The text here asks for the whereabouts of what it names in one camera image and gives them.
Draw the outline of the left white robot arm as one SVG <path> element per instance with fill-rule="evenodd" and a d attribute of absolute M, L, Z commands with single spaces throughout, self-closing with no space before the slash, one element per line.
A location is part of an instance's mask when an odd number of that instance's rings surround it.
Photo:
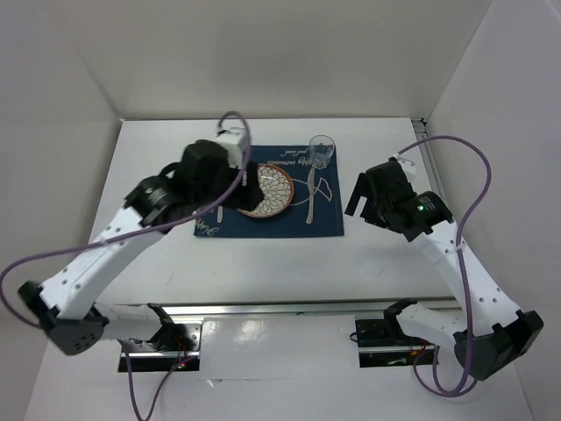
<path fill-rule="evenodd" d="M 204 208 L 254 210 L 263 198 L 250 141 L 237 131 L 185 147 L 181 160 L 149 176 L 126 196 L 96 238 L 43 282 L 26 282 L 18 294 L 40 329 L 66 355 L 105 339 L 145 342 L 154 350 L 187 345 L 190 338 L 156 303 L 107 305 L 98 297 L 148 247 Z"/>

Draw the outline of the silver fork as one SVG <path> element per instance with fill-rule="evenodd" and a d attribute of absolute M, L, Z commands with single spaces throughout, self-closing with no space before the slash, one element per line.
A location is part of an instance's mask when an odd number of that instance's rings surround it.
<path fill-rule="evenodd" d="M 218 206 L 217 207 L 217 222 L 219 224 L 221 224 L 223 222 L 223 218 L 224 218 L 224 207 L 223 206 Z"/>

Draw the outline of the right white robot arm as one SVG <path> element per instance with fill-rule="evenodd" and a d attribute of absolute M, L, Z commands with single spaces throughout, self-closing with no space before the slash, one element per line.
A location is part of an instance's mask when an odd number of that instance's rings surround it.
<path fill-rule="evenodd" d="M 543 329 L 535 311 L 524 311 L 480 263 L 459 233 L 451 211 L 436 193 L 414 192 L 396 159 L 359 174 L 345 212 L 401 234 L 422 251 L 456 298 L 464 319 L 448 317 L 415 299 L 384 311 L 382 332 L 393 344 L 408 337 L 452 351 L 469 375 L 484 381 L 524 355 Z"/>

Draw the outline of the clear plastic cup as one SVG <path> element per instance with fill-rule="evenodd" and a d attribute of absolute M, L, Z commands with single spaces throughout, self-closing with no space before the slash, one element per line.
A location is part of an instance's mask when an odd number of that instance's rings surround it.
<path fill-rule="evenodd" d="M 327 168 L 335 148 L 335 142 L 330 136 L 320 134 L 312 137 L 308 147 L 311 167 L 314 169 Z"/>

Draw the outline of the floral patterned ceramic plate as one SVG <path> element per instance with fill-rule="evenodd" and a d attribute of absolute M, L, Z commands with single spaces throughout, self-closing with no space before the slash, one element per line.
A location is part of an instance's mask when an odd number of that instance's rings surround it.
<path fill-rule="evenodd" d="M 285 211 L 292 203 L 295 187 L 288 173 L 275 165 L 258 165 L 259 187 L 263 200 L 251 211 L 238 209 L 250 218 L 270 218 Z"/>

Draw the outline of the blue fish placemat cloth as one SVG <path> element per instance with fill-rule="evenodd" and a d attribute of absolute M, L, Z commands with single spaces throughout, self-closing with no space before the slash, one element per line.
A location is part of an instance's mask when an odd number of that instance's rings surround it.
<path fill-rule="evenodd" d="M 309 212 L 308 148 L 303 145 L 254 146 L 252 159 L 259 164 L 279 167 L 290 176 L 295 188 L 291 204 L 270 218 L 252 218 L 230 209 L 225 209 L 221 215 L 209 213 L 195 221 L 194 235 L 197 238 L 286 239 L 344 235 L 335 154 L 326 168 L 315 171 L 313 220 L 310 224 L 306 222 Z"/>

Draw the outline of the silver table knife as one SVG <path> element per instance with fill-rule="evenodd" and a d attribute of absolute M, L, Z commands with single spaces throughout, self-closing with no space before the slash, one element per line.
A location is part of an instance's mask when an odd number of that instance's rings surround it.
<path fill-rule="evenodd" d="M 311 167 L 310 170 L 309 170 L 308 179 L 307 179 L 307 186 L 308 186 L 308 192 L 309 192 L 308 214 L 307 214 L 307 217 L 306 217 L 306 224 L 307 225 L 311 225 L 313 223 L 313 219 L 314 219 L 314 197 L 315 197 L 315 193 L 316 193 L 315 172 L 316 172 L 316 169 L 314 167 Z"/>

